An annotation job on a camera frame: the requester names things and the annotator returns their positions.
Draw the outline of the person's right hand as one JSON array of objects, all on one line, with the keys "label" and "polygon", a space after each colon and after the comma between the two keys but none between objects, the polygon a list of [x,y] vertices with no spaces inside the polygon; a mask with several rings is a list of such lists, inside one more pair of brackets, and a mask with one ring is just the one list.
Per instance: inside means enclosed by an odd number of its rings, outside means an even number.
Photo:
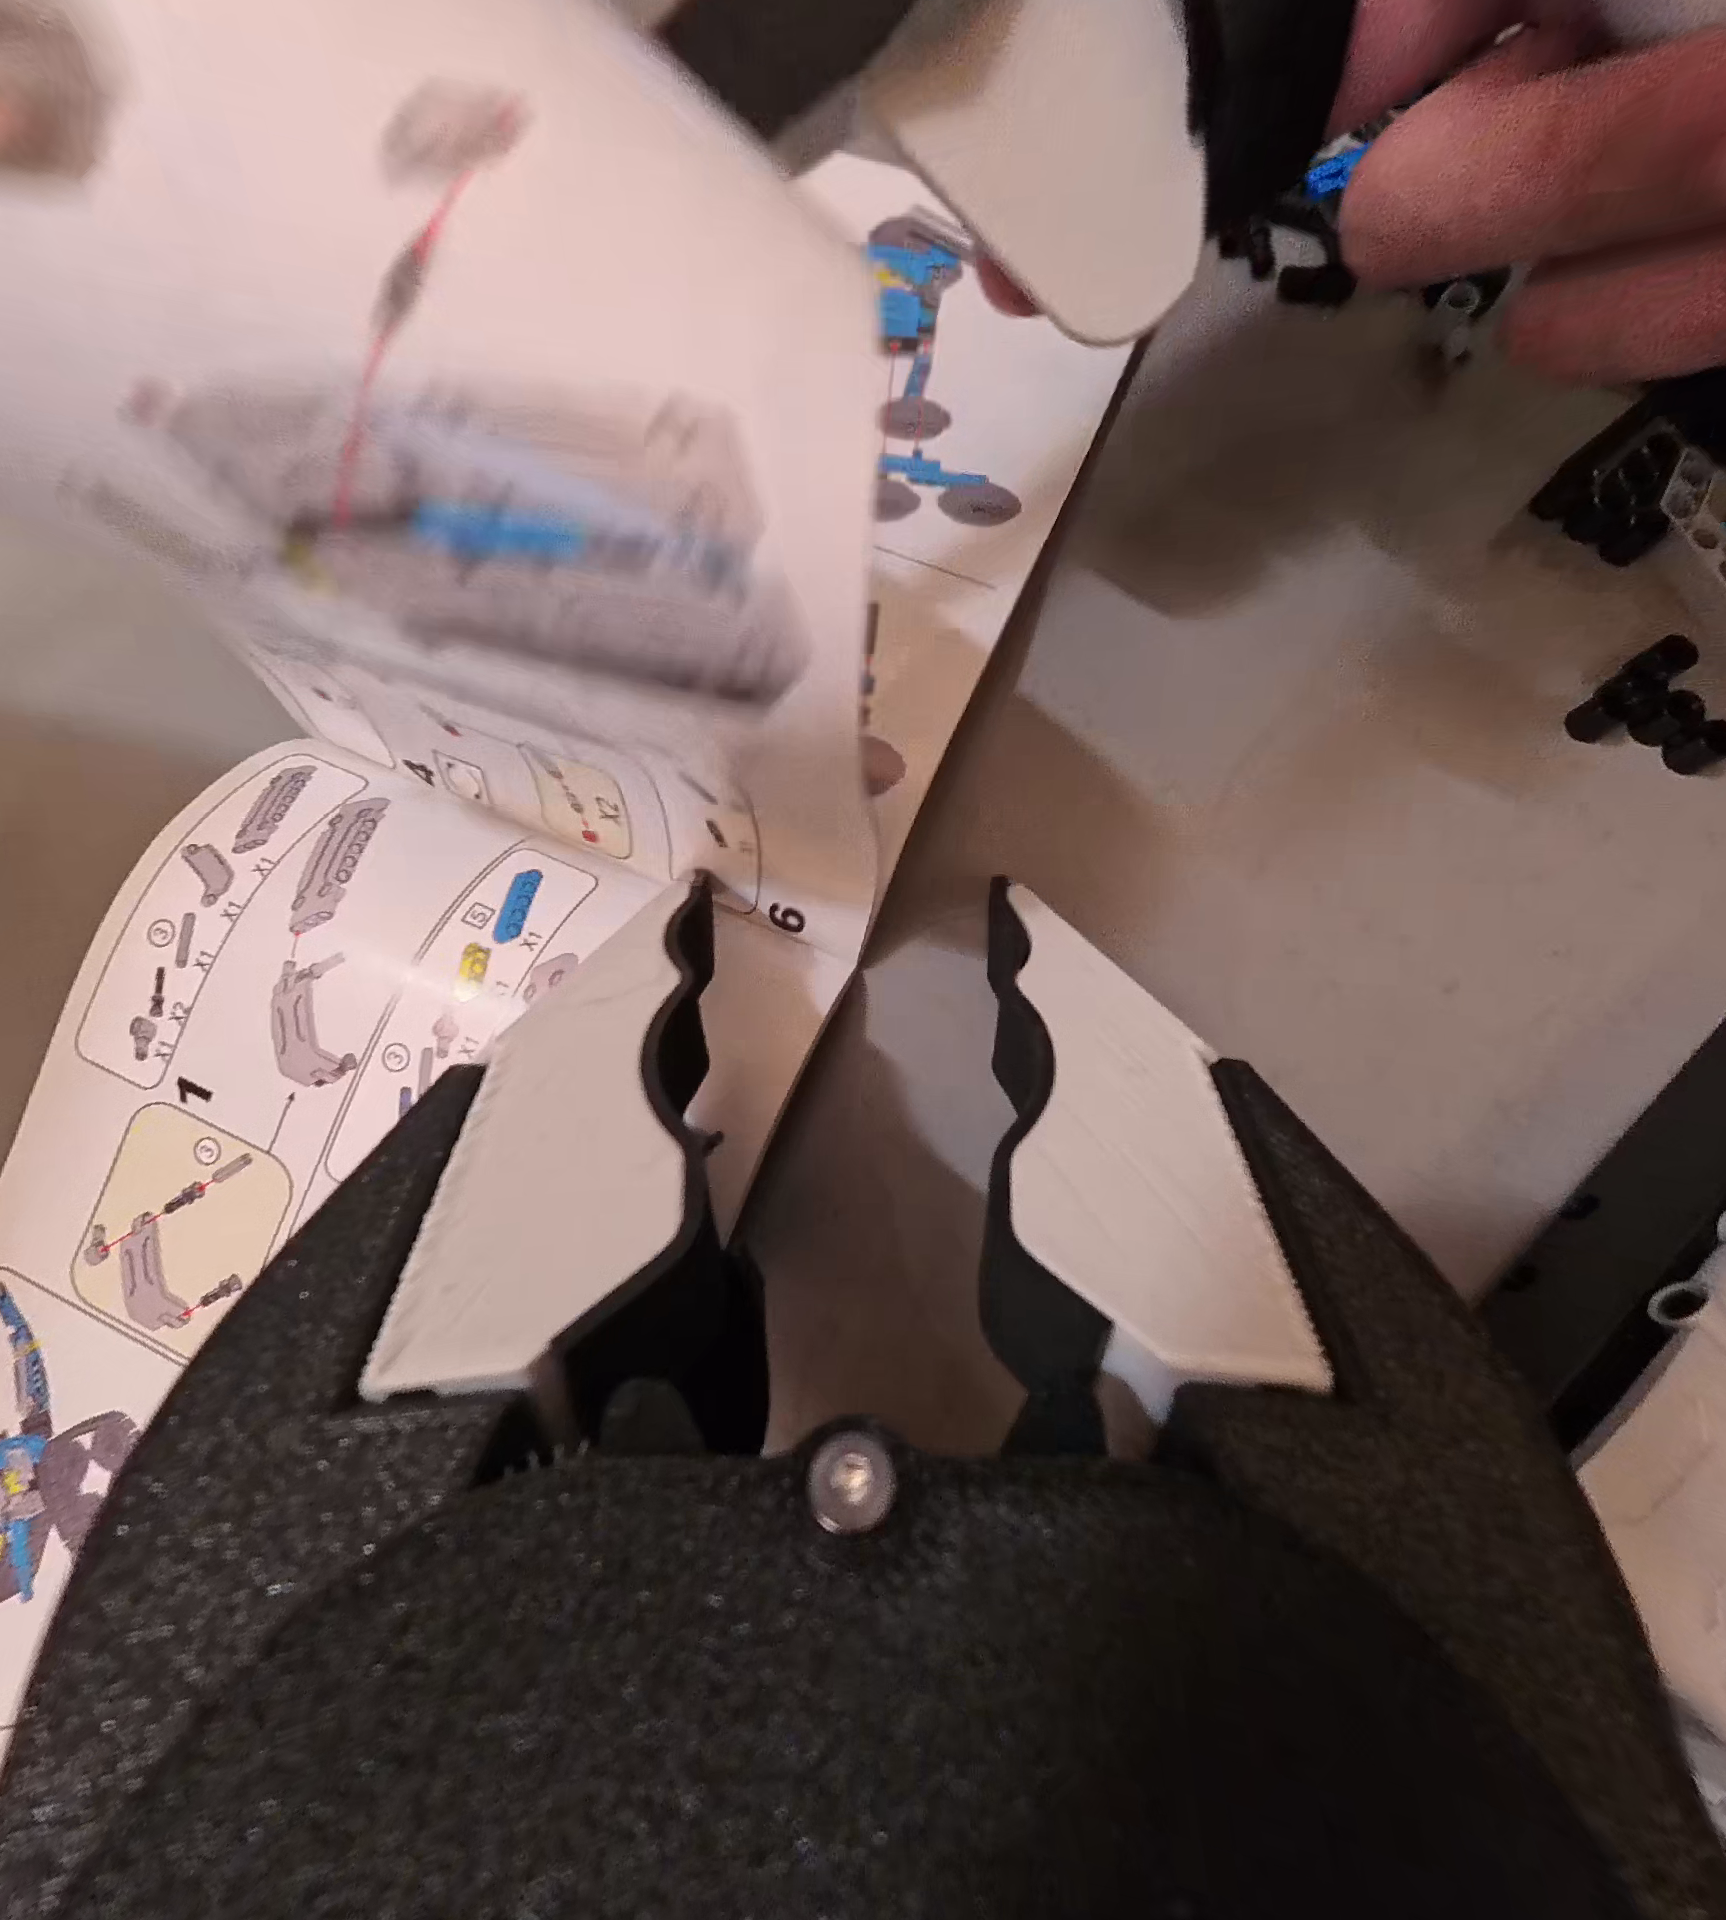
[{"label": "person's right hand", "polygon": [[1341,202],[1363,289],[1520,271],[1507,348],[1559,382],[1726,366],[1726,22],[1616,46],[1590,4],[1358,4],[1331,131],[1398,104]]}]

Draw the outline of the black toy connector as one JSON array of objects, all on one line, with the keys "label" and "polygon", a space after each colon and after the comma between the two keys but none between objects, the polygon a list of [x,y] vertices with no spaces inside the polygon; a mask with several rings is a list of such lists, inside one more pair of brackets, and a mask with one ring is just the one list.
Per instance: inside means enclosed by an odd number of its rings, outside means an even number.
[{"label": "black toy connector", "polygon": [[1698,661],[1694,638],[1677,633],[1656,638],[1567,712],[1567,738],[1580,746],[1628,738],[1660,757],[1677,778],[1724,770],[1726,719],[1715,717],[1687,685]]}]

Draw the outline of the pile of small toy pieces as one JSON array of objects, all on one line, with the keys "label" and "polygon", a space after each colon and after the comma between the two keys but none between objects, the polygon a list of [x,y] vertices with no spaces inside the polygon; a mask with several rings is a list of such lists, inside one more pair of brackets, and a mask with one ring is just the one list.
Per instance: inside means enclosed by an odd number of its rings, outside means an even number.
[{"label": "pile of small toy pieces", "polygon": [[[1333,141],[1286,190],[1234,222],[1208,228],[1225,260],[1245,260],[1285,305],[1339,311],[1357,298],[1341,238],[1341,211],[1364,153],[1398,112]],[[1283,264],[1281,233],[1319,247],[1319,258]],[[1511,268],[1427,282],[1427,364],[1468,364],[1483,324],[1511,291]],[[1726,515],[1713,504],[1726,477],[1726,366],[1643,386],[1606,428],[1570,453],[1537,489],[1527,513],[1561,528],[1601,565],[1677,571],[1677,591],[1726,627]]]}]

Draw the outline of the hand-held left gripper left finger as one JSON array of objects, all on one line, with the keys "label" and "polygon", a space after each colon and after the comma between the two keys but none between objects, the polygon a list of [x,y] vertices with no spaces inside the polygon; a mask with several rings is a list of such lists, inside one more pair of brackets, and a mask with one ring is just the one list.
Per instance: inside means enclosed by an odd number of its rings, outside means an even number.
[{"label": "hand-held left gripper left finger", "polygon": [[712,1224],[707,876],[674,883],[490,1046],[361,1375],[385,1405],[529,1386]]}]

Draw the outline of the grey black toy brick assembly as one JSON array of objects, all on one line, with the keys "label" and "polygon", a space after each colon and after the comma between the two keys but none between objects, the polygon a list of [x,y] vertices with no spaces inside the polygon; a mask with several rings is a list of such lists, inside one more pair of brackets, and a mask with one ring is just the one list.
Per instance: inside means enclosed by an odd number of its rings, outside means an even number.
[{"label": "grey black toy brick assembly", "polygon": [[1726,1749],[1726,1017],[1480,1317],[1569,1454],[1668,1692]]}]

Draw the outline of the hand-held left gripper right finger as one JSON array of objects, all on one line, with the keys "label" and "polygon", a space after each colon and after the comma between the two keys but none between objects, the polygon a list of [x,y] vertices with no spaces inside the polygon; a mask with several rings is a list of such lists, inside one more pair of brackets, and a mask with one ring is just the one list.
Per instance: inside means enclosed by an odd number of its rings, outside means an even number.
[{"label": "hand-held left gripper right finger", "polygon": [[998,1141],[987,1337],[1021,1380],[1331,1397],[1325,1350],[1219,1082],[1223,1058],[1031,889],[991,892]]}]

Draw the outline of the instruction booklet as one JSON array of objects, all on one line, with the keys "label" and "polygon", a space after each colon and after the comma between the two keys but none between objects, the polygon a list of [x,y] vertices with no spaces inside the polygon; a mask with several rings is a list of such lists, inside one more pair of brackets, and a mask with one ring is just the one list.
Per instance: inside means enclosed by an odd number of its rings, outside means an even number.
[{"label": "instruction booklet", "polygon": [[0,1170],[0,1772],[179,1376],[438,1081],[709,880],[738,1223],[1129,347],[604,4],[0,4],[0,524],[291,719],[85,953]]}]

